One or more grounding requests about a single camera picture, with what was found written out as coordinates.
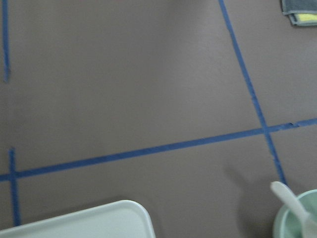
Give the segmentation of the green ceramic bowl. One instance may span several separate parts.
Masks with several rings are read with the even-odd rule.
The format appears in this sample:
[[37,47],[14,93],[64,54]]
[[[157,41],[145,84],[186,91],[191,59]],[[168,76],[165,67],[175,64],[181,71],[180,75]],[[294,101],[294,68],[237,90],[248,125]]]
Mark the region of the green ceramic bowl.
[[[298,200],[306,210],[311,212],[315,219],[317,218],[317,190],[306,191],[298,195]],[[302,238],[302,226],[298,218],[291,210],[283,205],[273,223],[273,238]]]

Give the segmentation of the white ceramic spoon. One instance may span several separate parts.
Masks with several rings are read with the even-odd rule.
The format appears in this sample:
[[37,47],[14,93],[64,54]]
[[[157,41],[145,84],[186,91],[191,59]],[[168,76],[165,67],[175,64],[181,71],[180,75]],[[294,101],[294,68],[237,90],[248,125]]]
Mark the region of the white ceramic spoon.
[[299,220],[303,238],[317,237],[317,217],[309,212],[294,192],[284,183],[273,181],[270,183],[271,191],[290,209]]

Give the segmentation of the white rectangular bear tray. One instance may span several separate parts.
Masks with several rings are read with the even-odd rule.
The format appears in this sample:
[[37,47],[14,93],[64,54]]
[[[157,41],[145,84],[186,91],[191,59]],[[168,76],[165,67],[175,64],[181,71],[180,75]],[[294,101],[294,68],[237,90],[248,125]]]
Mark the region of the white rectangular bear tray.
[[1,230],[2,238],[155,238],[147,210],[131,200]]

